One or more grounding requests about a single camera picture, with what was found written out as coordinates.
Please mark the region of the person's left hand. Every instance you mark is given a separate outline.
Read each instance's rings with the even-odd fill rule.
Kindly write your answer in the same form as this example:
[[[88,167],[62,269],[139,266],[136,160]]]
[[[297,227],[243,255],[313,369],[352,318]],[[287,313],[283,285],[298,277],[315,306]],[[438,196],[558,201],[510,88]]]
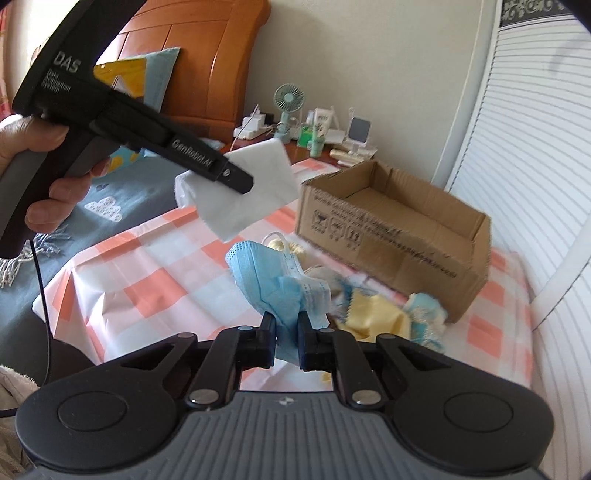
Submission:
[[[12,115],[1,122],[1,177],[16,156],[25,151],[47,153],[59,147],[68,132],[66,126],[54,125],[32,116]],[[45,198],[32,203],[24,218],[27,227],[41,234],[55,231],[89,192],[91,181],[104,176],[110,167],[109,157],[96,163],[85,175],[57,178]]]

